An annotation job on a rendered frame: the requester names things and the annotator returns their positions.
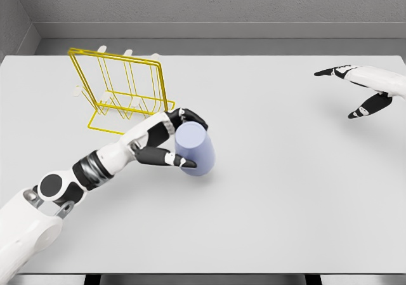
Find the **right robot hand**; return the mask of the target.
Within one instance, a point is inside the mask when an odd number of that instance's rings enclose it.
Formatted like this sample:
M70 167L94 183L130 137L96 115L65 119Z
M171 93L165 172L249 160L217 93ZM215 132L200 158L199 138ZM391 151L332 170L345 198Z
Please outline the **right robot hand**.
M386 69L367 65L342 65L320 70L314 76L336 76L377 92L349 113L348 119L375 114L389 106L394 96L406 101L406 76Z

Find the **lavender cup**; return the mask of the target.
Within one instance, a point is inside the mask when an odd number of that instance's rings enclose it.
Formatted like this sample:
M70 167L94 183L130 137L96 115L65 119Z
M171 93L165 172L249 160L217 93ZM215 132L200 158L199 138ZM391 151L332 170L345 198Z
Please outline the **lavender cup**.
M191 176L208 174L215 165L213 143L208 132L197 122L185 122L176 130L175 152L196 163L196 168L181 168Z

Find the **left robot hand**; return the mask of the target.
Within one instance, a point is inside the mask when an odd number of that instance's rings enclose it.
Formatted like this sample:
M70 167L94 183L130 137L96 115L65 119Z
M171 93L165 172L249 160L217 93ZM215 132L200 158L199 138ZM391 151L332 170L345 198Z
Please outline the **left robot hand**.
M204 129L208 129L208 125L203 118L195 112L183 108L156 113L137 124L123 134L117 142L119 160L110 170L118 173L131 161L155 166L196 168L196 162L160 147L186 122L195 122Z

